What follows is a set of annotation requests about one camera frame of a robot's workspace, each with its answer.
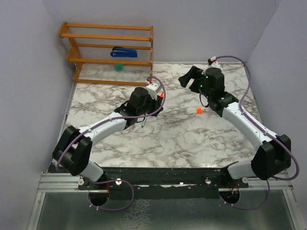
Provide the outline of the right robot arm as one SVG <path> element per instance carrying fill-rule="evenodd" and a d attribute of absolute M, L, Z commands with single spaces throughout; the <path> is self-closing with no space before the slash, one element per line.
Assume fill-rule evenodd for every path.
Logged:
<path fill-rule="evenodd" d="M 234 125 L 256 150 L 253 159 L 236 162 L 227 167 L 228 171 L 220 176 L 223 186 L 232 187 L 243 177 L 267 180 L 291 166 L 290 138 L 268 130 L 241 108 L 239 100 L 225 91 L 224 74 L 220 68 L 202 70 L 192 66 L 188 73 L 178 80 L 184 88 L 190 82 L 189 89 L 203 95 L 207 99 L 207 106 Z"/>

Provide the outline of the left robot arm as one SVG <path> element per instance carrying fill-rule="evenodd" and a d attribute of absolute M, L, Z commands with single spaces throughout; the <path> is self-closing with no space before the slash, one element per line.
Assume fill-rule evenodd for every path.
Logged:
<path fill-rule="evenodd" d="M 90 161 L 91 149 L 110 135 L 123 131 L 148 116 L 157 116 L 163 110 L 163 98 L 158 95 L 161 86 L 151 83 L 137 87 L 130 98 L 108 117 L 82 128 L 69 126 L 62 133 L 52 157 L 72 176 L 89 179 L 95 189 L 105 186 L 104 170 Z"/>

